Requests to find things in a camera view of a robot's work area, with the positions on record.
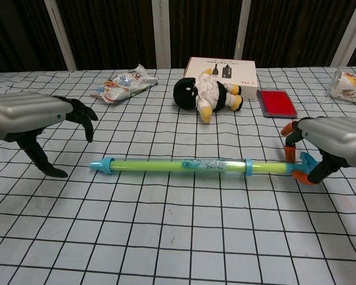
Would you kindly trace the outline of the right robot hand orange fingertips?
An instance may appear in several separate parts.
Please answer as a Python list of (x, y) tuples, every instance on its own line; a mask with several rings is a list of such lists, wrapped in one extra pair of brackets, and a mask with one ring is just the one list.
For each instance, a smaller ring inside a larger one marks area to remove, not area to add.
[(322, 161), (309, 173), (293, 170), (291, 175), (307, 185), (320, 183), (340, 168), (356, 167), (356, 119), (341, 117), (303, 118), (288, 123), (281, 135), (285, 139), (285, 160), (295, 162), (295, 144), (307, 140), (316, 146)]

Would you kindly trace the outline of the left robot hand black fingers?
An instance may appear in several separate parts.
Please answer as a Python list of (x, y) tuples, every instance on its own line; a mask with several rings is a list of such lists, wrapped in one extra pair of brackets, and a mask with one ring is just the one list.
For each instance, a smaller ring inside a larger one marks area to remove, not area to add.
[(92, 108), (77, 99), (35, 92), (0, 94), (0, 140), (15, 141), (46, 176), (66, 178), (68, 174), (48, 161), (37, 136), (51, 125), (69, 121), (83, 126), (90, 143), (92, 122), (97, 120)]

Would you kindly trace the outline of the blue green water squirter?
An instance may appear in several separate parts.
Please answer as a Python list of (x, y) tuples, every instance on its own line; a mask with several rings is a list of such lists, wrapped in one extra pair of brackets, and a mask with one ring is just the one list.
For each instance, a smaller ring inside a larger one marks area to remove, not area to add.
[(215, 172), (236, 173), (251, 176), (258, 173), (290, 174), (299, 171), (310, 173), (317, 161), (307, 153), (301, 153), (299, 163), (256, 162), (251, 159), (182, 159), (182, 160), (116, 160), (110, 159), (108, 169), (114, 171), (142, 172)]

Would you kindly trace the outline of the green and blue water squirter tube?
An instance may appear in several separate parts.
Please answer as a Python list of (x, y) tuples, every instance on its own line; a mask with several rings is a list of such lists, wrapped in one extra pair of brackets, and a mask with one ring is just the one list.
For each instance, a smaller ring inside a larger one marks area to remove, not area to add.
[(250, 176), (253, 173), (251, 160), (219, 159), (183, 159), (183, 160), (119, 160), (112, 157), (91, 162), (90, 169), (106, 174), (120, 171), (138, 172), (219, 172), (241, 173)]

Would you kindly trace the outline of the red stamp pad case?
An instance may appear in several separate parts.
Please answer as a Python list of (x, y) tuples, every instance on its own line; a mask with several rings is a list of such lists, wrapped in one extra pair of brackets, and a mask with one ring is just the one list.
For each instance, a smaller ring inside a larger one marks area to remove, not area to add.
[(257, 98), (266, 118), (297, 118), (297, 111), (286, 91), (258, 90)]

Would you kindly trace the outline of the white blue snack bag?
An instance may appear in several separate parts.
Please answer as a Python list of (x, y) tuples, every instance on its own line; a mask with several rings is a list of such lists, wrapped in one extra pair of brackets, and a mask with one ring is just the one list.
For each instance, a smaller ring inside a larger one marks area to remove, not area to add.
[(108, 104), (129, 99), (143, 91), (158, 84), (158, 78), (150, 75), (147, 70), (139, 64), (134, 69), (116, 74), (113, 79), (107, 80), (103, 86), (98, 88), (90, 96), (104, 100)]

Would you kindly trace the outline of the white cardboard product box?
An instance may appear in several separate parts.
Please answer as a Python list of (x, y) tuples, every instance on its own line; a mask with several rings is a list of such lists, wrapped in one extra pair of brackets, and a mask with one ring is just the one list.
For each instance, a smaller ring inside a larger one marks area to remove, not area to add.
[(203, 71), (215, 71), (212, 77), (223, 84), (241, 86), (244, 99), (256, 100), (258, 78), (254, 61), (235, 59), (191, 57), (186, 66), (184, 77), (197, 78)]

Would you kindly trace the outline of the black white plush doll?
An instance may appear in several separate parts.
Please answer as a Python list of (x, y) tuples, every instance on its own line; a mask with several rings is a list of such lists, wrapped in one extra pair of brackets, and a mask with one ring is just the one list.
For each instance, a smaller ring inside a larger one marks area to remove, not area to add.
[(204, 70), (199, 77), (180, 79), (173, 88), (173, 98), (184, 110), (196, 109), (202, 121), (210, 123), (213, 112), (224, 107), (238, 111), (243, 105), (241, 86), (221, 83), (213, 76), (213, 70)]

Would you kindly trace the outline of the white black checkered tablecloth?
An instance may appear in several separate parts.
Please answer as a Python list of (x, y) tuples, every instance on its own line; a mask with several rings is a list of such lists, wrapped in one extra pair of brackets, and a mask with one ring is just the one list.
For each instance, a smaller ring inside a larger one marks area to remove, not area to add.
[(356, 285), (356, 169), (316, 186), (288, 175), (89, 169), (106, 156), (284, 159), (285, 119), (257, 101), (203, 124), (172, 90), (182, 69), (117, 105), (93, 98), (114, 70), (0, 73), (0, 93), (79, 99), (94, 141), (70, 122), (39, 136), (66, 179), (0, 142), (0, 285)]

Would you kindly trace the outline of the white frame post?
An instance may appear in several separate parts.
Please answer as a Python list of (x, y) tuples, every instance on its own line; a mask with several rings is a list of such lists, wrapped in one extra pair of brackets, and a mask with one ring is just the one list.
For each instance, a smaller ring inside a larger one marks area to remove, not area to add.
[(252, 0), (242, 0), (236, 46), (234, 50), (234, 59), (236, 60), (241, 60), (243, 56), (243, 48), (246, 38), (251, 3)]
[(354, 13), (346, 27), (345, 33), (333, 56), (330, 67), (345, 67), (348, 65), (356, 48), (356, 7)]
[(63, 59), (66, 67), (69, 71), (77, 70), (74, 55), (72, 53), (71, 45), (68, 40), (68, 35), (65, 30), (65, 26), (60, 14), (58, 3), (56, 0), (44, 0), (49, 18), (51, 20), (56, 38), (59, 43), (60, 50), (62, 52)]
[(169, 0), (151, 0), (158, 69), (171, 68)]

